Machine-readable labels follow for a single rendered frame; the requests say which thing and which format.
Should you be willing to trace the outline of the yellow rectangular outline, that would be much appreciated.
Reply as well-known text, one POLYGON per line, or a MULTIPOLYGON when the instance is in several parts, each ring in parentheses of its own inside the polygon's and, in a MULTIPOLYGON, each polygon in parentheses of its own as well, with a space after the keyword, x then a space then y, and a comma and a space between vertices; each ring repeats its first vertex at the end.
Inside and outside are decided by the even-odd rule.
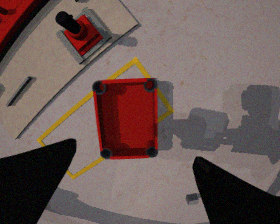
MULTIPOLYGON (((115 80, 116 77, 119 77, 121 75, 121 73, 124 73, 125 71, 127 71, 127 69, 131 68, 133 64, 136 64, 137 67, 139 67, 139 71, 141 72, 141 75, 143 75, 144 77, 151 77, 148 75, 147 71, 145 71, 145 69, 143 68, 143 65, 140 64, 139 59, 132 59, 131 61, 128 61, 127 64, 124 65, 124 67, 121 67, 119 69, 119 71, 116 71, 115 73, 113 73, 112 76, 109 76, 107 80, 115 80)), ((46 147, 46 144, 43 143, 42 140, 44 140, 44 137, 50 135, 50 132, 54 131, 54 128, 58 128, 59 124, 62 124, 62 121, 67 119, 68 116, 71 116, 73 112, 76 111, 77 108, 80 108, 81 105, 83 105, 83 103, 85 103, 85 101, 87 101, 88 99, 91 99, 91 97, 93 96, 93 91, 87 93, 87 95, 85 95, 83 97, 83 99, 81 99, 79 101, 79 103, 76 103, 75 105, 73 105, 73 107, 71 109, 69 109, 69 111, 67 113, 65 113, 64 116, 60 117, 60 119, 56 120, 55 124, 52 124, 52 127, 48 128, 46 132, 43 133, 43 135, 40 135, 39 139, 36 139, 39 141, 39 144, 42 145, 42 147, 46 147)), ((157 117, 157 123, 160 123, 161 120, 164 120, 165 117, 168 117, 169 115, 172 115, 173 112, 173 108, 171 107, 171 104, 168 103, 167 99, 165 99, 163 93, 161 93, 159 87, 157 87, 157 96, 160 97, 160 100, 163 101, 163 104, 165 105, 165 108, 168 109, 167 112, 163 113, 163 115, 161 115, 160 117, 157 117)), ((68 171, 67 169, 67 175, 69 177, 72 177, 72 179, 76 179, 77 176, 80 176, 81 173, 87 172, 89 168, 93 168, 95 167, 95 165, 97 163, 101 163, 101 161, 103 161, 105 159, 103 159, 103 157, 99 157, 99 159, 93 161, 93 163, 89 164, 88 167, 83 168, 83 171, 79 171, 76 173, 76 175, 72 175, 71 172, 68 171)))

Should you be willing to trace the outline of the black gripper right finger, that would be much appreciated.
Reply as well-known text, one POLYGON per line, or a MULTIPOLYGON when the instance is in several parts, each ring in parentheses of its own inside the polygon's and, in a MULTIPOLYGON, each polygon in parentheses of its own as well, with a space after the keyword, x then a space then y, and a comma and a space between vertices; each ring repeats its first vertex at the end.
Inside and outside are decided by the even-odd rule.
POLYGON ((209 224, 280 224, 280 197, 196 156, 192 164, 209 224))

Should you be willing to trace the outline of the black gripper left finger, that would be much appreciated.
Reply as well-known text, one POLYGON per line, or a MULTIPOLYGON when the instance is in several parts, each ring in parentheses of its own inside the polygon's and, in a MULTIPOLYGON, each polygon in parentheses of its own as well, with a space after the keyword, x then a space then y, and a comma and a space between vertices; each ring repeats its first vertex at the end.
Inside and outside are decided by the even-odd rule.
POLYGON ((0 157, 0 224, 38 224, 76 152, 76 139, 0 157))

